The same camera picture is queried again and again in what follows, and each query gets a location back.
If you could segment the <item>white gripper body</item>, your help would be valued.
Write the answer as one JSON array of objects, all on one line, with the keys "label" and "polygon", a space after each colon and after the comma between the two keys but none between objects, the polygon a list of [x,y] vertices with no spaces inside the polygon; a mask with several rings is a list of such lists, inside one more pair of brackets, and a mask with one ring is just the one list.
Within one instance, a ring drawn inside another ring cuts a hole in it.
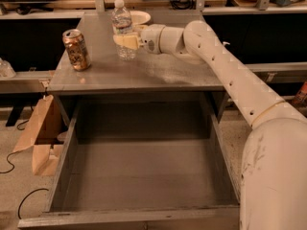
[{"label": "white gripper body", "polygon": [[145,50],[152,54],[160,54],[160,37],[165,25],[152,24],[141,32],[141,40]]}]

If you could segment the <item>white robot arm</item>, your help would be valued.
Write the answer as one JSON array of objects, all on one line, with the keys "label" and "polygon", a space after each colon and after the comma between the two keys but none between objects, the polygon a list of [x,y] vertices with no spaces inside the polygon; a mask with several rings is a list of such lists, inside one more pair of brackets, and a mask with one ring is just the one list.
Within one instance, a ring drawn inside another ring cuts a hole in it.
[{"label": "white robot arm", "polygon": [[116,44],[207,63],[251,126],[241,165],[240,230],[307,230],[307,119],[233,56],[204,21],[153,24]]}]

